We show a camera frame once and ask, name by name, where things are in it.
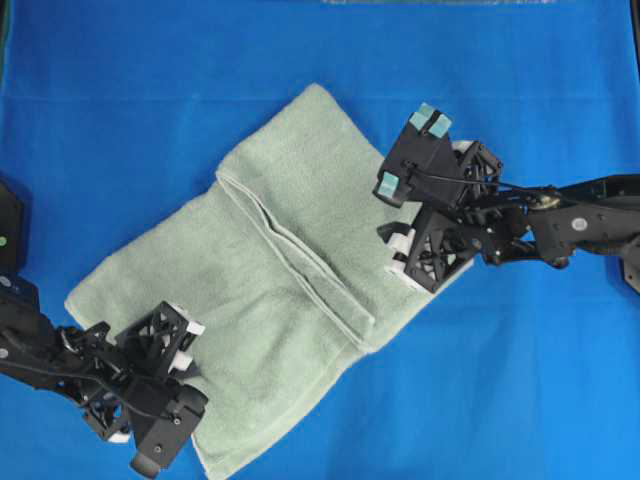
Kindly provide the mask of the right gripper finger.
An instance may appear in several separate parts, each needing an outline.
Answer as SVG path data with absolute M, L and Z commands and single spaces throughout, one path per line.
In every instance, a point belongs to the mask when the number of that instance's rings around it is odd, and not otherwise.
M 392 260 L 385 267 L 385 271 L 404 273 L 415 239 L 415 228 L 409 224 L 394 221 L 379 226 L 377 234 L 393 252 Z
M 464 155 L 469 148 L 474 144 L 472 140 L 457 140 L 451 143 L 452 149 L 454 152 L 457 152 L 460 155 Z

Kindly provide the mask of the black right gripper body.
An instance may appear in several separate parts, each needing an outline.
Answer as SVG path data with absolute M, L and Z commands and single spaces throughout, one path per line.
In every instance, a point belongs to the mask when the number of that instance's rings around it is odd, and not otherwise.
M 500 190 L 502 162 L 479 142 L 461 155 L 464 187 L 453 207 L 424 204 L 414 219 L 415 239 L 407 275 L 430 293 L 481 255 L 485 263 L 533 260 L 527 205 L 533 195 L 522 188 Z

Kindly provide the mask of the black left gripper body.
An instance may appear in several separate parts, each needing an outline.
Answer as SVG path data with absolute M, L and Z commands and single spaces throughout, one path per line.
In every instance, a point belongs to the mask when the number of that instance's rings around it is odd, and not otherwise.
M 79 330 L 59 329 L 60 364 L 70 369 L 59 379 L 63 395 L 95 395 L 108 391 L 124 392 L 134 379 L 165 382 L 170 355 L 176 350 L 188 352 L 193 335 L 186 331 L 187 321 L 166 301 L 151 312 L 109 337 L 106 322 Z

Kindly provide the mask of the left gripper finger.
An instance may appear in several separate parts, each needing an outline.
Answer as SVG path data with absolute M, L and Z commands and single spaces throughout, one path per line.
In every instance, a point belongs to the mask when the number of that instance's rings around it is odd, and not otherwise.
M 202 375 L 196 361 L 188 352 L 176 350 L 170 355 L 169 360 L 167 374 L 171 379 L 186 382 L 195 380 Z
M 204 333 L 206 327 L 196 321 L 186 308 L 177 303 L 173 303 L 172 308 L 187 321 L 186 331 L 188 333 L 195 336 L 201 336 Z

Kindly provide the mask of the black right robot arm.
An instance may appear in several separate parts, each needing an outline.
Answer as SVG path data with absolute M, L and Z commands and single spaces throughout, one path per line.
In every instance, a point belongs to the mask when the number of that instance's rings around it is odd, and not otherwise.
M 563 269 L 584 250 L 618 258 L 624 281 L 639 288 L 638 176 L 518 187 L 501 182 L 502 167 L 478 141 L 395 145 L 374 194 L 396 208 L 420 208 L 409 223 L 378 227 L 393 251 L 388 272 L 436 294 L 476 256 L 494 266 L 542 261 Z

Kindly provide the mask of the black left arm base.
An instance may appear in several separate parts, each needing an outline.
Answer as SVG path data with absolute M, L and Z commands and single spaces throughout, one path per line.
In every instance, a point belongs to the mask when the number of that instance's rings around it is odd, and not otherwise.
M 1 270 L 17 274 L 27 260 L 32 195 L 25 185 L 1 174 Z

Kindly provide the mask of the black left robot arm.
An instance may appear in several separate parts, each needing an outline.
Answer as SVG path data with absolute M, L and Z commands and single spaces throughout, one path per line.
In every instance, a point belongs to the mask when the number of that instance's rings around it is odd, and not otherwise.
M 132 404 L 136 381 L 169 394 L 177 372 L 189 369 L 187 350 L 205 327 L 163 301 L 111 337 L 111 325 L 54 326 L 40 311 L 37 287 L 1 274 L 1 372 L 36 389 L 55 390 L 83 404 L 100 388 Z

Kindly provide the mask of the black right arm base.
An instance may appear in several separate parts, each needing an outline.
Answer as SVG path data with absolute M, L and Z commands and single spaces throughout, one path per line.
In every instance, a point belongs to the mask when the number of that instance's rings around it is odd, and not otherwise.
M 614 256 L 619 260 L 623 282 L 636 294 L 639 294 L 639 245 L 629 243 Z

